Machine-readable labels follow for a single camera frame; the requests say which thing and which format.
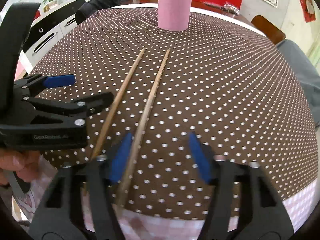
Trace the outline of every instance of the black jacket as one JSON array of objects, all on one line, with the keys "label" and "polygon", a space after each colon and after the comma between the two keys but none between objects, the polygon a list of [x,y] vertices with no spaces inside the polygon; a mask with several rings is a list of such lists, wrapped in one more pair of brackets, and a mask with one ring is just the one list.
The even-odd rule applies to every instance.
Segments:
[{"label": "black jacket", "polygon": [[89,18],[96,11],[101,9],[108,9],[113,6],[118,6],[122,1],[128,0],[91,0],[85,2],[79,10],[77,10],[75,19],[77,24],[84,22],[87,18]]}]

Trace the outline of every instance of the brown tablecloth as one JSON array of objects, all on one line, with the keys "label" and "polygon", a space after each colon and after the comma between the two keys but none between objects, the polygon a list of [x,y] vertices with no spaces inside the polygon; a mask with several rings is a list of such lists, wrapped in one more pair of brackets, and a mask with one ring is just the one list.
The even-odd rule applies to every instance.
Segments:
[{"label": "brown tablecloth", "polygon": [[[171,48],[141,145],[126,208],[145,215],[204,219],[212,188],[188,149],[188,133],[231,162],[257,161],[282,199],[317,176],[317,143],[303,91],[265,37],[215,17],[191,13],[189,29],[157,27],[156,8],[96,12],[60,40],[32,73],[74,74],[77,83],[40,98],[69,102],[119,90],[148,48],[122,99],[105,149],[134,133],[165,51]],[[84,149],[46,151],[55,167],[88,161],[108,109],[88,118]],[[235,182],[233,214],[239,205]]]}]

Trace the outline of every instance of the human hand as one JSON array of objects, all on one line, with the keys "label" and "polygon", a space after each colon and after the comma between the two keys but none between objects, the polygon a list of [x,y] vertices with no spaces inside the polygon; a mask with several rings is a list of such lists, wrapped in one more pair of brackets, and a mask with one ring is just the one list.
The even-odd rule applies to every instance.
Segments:
[{"label": "human hand", "polygon": [[16,171],[17,176],[25,182],[38,178],[38,161],[40,152],[25,151],[23,153],[0,149],[0,185],[7,185],[8,181],[3,170]]}]

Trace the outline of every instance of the brown wooden chair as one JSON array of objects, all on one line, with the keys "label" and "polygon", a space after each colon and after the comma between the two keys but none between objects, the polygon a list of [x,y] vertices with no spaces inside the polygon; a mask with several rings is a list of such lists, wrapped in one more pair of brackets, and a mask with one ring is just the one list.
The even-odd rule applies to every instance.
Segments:
[{"label": "brown wooden chair", "polygon": [[257,15],[251,21],[251,23],[260,31],[262,31],[273,44],[278,44],[279,42],[285,40],[285,34],[269,22],[265,17]]}]

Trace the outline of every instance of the wooden table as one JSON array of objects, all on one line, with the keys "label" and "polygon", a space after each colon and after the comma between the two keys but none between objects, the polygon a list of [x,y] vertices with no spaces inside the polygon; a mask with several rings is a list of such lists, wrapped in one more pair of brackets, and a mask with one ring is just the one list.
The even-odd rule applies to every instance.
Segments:
[{"label": "wooden table", "polygon": [[[129,1],[125,1],[122,2],[121,5],[125,5],[125,4],[140,4],[140,3],[158,3],[158,0],[129,0]],[[208,10],[208,11],[212,11],[212,12],[216,12],[216,13],[220,13],[226,16],[229,16],[231,18],[237,19],[239,21],[242,21],[250,26],[254,26],[250,21],[248,21],[246,18],[244,18],[244,16],[242,16],[241,14],[239,15],[235,15],[226,11],[222,11],[218,8],[215,7],[211,7],[209,5],[206,5],[204,3],[201,2],[196,2],[193,1],[191,3],[191,7],[195,7],[195,8],[199,8],[199,9],[204,9],[204,10]]]}]

